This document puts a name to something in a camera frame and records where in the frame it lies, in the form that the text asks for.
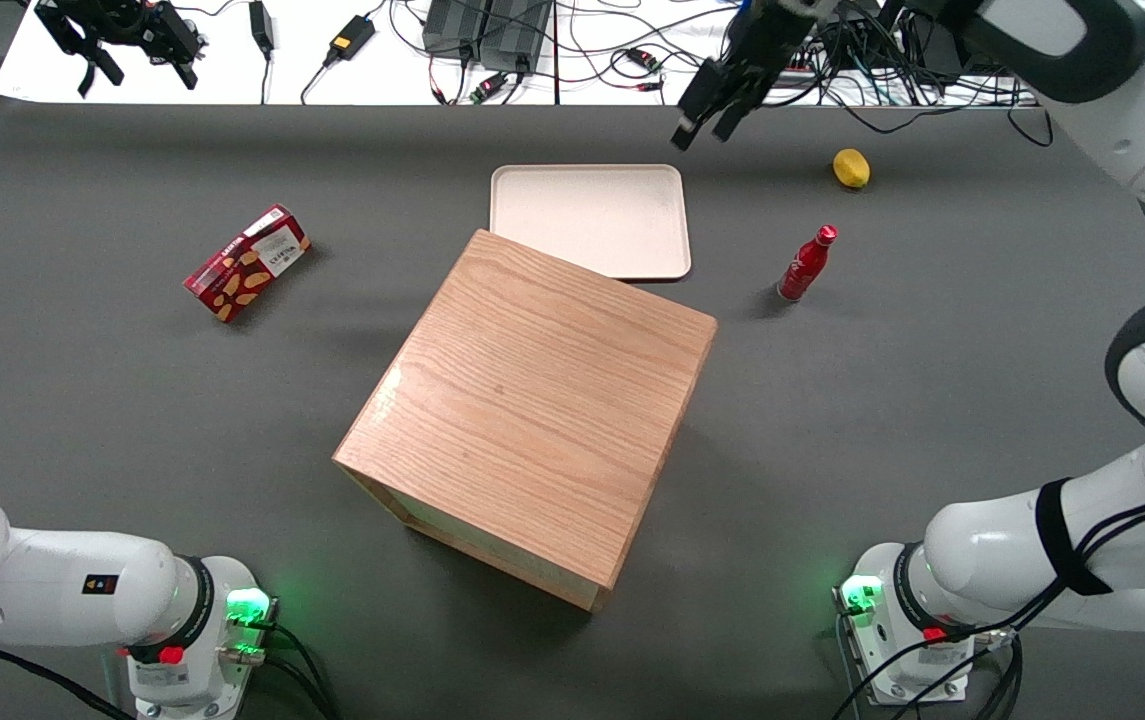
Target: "green led light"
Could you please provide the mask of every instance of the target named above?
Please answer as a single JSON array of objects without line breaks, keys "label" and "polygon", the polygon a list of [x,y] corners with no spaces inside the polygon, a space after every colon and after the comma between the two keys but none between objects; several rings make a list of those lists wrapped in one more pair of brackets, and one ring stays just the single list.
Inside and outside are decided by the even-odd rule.
[{"label": "green led light", "polygon": [[852,614],[869,612],[883,596],[883,580],[872,575],[852,575],[843,583],[840,593]]},{"label": "green led light", "polygon": [[270,596],[260,588],[230,591],[226,596],[226,618],[237,623],[260,623],[270,614]]}]

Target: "red bottle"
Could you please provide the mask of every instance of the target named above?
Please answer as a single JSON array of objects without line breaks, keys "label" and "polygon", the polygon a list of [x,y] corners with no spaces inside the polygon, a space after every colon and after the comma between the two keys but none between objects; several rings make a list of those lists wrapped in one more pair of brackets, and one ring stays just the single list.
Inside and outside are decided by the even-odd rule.
[{"label": "red bottle", "polygon": [[826,269],[826,261],[829,260],[829,246],[834,238],[838,237],[838,229],[834,226],[822,226],[816,231],[816,237],[799,248],[795,260],[790,263],[790,269],[785,270],[784,277],[777,284],[777,294],[788,301],[799,300],[810,284]]}]

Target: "red snack box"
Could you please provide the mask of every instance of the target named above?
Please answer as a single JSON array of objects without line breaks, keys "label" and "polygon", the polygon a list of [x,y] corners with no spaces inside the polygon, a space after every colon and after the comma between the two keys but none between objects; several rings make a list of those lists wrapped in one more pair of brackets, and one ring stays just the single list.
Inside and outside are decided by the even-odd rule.
[{"label": "red snack box", "polygon": [[185,279],[185,290],[194,292],[218,319],[229,323],[307,250],[310,238],[301,223],[276,204],[194,270]]}]

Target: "white table surface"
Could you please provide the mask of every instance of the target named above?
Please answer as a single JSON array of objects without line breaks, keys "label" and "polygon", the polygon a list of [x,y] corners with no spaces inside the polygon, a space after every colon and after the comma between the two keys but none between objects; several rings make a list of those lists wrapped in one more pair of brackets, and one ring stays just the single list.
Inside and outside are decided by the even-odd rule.
[{"label": "white table surface", "polygon": [[[269,102],[275,105],[299,104],[299,96],[327,50],[327,42],[335,32],[349,22],[353,15],[371,11],[379,0],[267,0],[266,9],[274,17],[276,50],[270,73]],[[601,3],[600,0],[558,0],[555,17],[550,19],[548,32],[554,33],[558,22],[560,102],[564,105],[656,105],[663,101],[657,92],[639,92],[632,88],[613,87],[606,82],[577,82],[594,77],[599,70],[608,68],[610,50],[638,43],[656,42],[656,35],[648,35],[652,23],[656,27],[669,23],[680,23],[665,29],[669,43],[682,47],[690,54],[718,55],[722,43],[722,31],[732,18],[736,5],[724,0],[637,0],[639,6],[619,10],[617,5]],[[623,5],[630,0],[621,0]],[[218,0],[184,0],[179,6],[194,6],[210,11],[220,9]],[[421,47],[421,24],[412,13],[425,17],[431,0],[388,0],[372,13],[376,35],[363,46],[356,58],[344,61],[331,68],[308,95],[311,105],[434,105],[431,96],[431,62],[406,42],[400,40],[396,27],[408,41]],[[185,90],[184,85],[171,68],[152,68],[147,56],[137,47],[106,46],[116,63],[124,70],[121,86],[112,86],[97,72],[96,81],[87,98],[80,98],[77,87],[86,70],[86,61],[80,56],[61,53],[48,35],[38,17],[25,13],[8,56],[0,68],[0,95],[37,102],[93,102],[93,104],[197,104],[197,105],[255,105],[261,96],[261,77],[264,60],[248,32],[247,0],[234,0],[216,17],[182,10],[183,17],[194,19],[198,31],[207,37],[210,45],[203,58],[194,63],[198,74],[198,86]],[[703,17],[692,15],[705,13]],[[589,58],[577,53],[576,47],[590,52]],[[658,47],[648,50],[664,58],[666,53]],[[554,45],[546,38],[543,56],[537,63],[537,74],[527,77],[516,92],[512,104],[554,104]],[[640,68],[622,61],[618,68],[637,73]],[[435,60],[434,73],[439,86],[450,97],[461,78],[457,60]],[[664,68],[664,102],[673,105],[690,81],[694,68],[680,58],[673,58]],[[493,74],[491,70],[472,65],[467,70],[464,94],[468,94],[482,79]],[[889,84],[882,92],[875,92],[868,79],[856,72],[843,72],[832,82],[831,94],[822,97],[819,90],[811,92],[800,100],[802,104],[837,104],[836,96],[848,105],[909,104],[905,87]],[[633,86],[640,79],[631,79],[609,73],[605,79],[610,84]],[[1011,87],[1011,79],[998,78],[988,81],[1001,88]],[[782,100],[797,90],[774,90],[769,100]],[[950,88],[941,100],[945,105],[969,104],[976,98],[974,90]]]}]

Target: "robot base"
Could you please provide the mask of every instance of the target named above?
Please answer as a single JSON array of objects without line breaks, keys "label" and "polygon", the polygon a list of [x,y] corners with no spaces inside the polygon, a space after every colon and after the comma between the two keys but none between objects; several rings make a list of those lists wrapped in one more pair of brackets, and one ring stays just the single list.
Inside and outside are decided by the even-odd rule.
[{"label": "robot base", "polygon": [[[860,615],[847,615],[845,618],[852,652],[863,678],[906,647],[923,642],[923,632],[906,618],[897,601],[897,593],[892,592],[893,569],[903,547],[900,543],[877,544],[856,561],[856,569],[852,575],[852,580],[868,578],[872,581],[872,578],[878,578],[881,583],[879,591],[870,594],[872,607]],[[840,610],[846,612],[848,607],[843,596],[837,594],[836,600],[840,603]],[[908,652],[870,682],[874,705],[906,705],[941,678],[945,671],[968,659],[971,652],[971,638],[965,642],[934,644]],[[921,702],[964,701],[969,673],[971,665],[961,670],[950,682],[939,685]]]},{"label": "robot base", "polygon": [[159,720],[230,720],[238,714],[252,667],[221,659],[223,648],[261,647],[264,633],[226,618],[230,591],[254,588],[252,571],[232,557],[205,557],[212,573],[212,612],[183,665],[142,665],[128,658],[139,717]]}]

